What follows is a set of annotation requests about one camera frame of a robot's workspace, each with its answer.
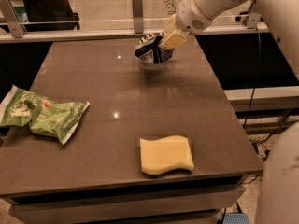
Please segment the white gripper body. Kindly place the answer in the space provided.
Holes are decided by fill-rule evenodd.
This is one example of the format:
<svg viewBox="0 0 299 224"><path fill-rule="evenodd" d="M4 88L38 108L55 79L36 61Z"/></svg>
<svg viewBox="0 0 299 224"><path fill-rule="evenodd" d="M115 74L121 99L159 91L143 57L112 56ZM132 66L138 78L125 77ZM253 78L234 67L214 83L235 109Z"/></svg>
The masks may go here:
<svg viewBox="0 0 299 224"><path fill-rule="evenodd" d="M182 0L179 3L175 21L177 28L194 35L201 34L212 23L196 6L194 0Z"/></svg>

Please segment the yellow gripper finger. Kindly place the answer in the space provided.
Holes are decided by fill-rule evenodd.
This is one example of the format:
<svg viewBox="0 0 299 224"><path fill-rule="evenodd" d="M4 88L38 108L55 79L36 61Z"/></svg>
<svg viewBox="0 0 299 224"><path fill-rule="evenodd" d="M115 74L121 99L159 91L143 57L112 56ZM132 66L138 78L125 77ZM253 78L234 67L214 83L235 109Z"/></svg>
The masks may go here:
<svg viewBox="0 0 299 224"><path fill-rule="evenodd" d="M180 45L183 45L187 41L188 32L182 31L181 29L175 29L169 32L159 42L158 47L163 50L174 49Z"/></svg>
<svg viewBox="0 0 299 224"><path fill-rule="evenodd" d="M164 26L164 36L169 36L176 29L176 15L173 14Z"/></svg>

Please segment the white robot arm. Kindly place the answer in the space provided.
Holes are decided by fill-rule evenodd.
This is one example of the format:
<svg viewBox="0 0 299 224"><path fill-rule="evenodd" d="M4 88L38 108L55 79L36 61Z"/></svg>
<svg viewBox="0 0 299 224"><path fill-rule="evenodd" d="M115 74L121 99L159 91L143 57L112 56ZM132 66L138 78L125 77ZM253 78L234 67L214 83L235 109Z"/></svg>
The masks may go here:
<svg viewBox="0 0 299 224"><path fill-rule="evenodd" d="M299 78L299 0L182 0L164 27L162 49L199 35L224 11L251 1ZM263 164L255 224L299 224L299 123L285 130Z"/></svg>

